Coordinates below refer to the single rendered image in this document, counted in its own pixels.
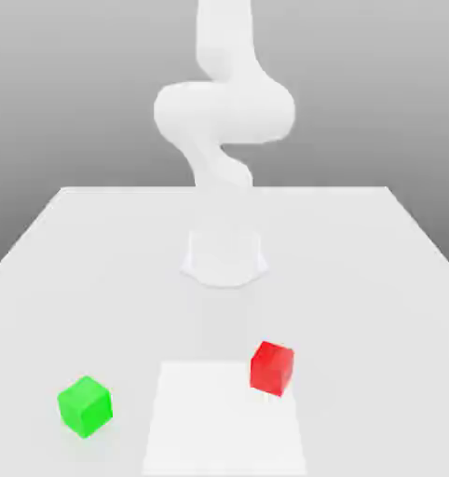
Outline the small red cube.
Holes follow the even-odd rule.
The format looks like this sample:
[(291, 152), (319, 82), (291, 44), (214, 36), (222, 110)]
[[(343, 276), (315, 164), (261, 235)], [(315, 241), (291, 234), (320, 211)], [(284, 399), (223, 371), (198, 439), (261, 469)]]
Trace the small red cube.
[(281, 397), (293, 374), (294, 351), (281, 345), (263, 341), (250, 363), (250, 386)]

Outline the small green cube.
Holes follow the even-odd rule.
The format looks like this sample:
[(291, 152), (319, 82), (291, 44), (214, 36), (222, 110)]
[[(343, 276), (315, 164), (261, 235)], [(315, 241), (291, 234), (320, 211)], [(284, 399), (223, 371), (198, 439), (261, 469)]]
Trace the small green cube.
[(109, 389), (88, 375), (61, 391), (57, 402), (63, 423), (83, 439), (90, 437), (113, 417)]

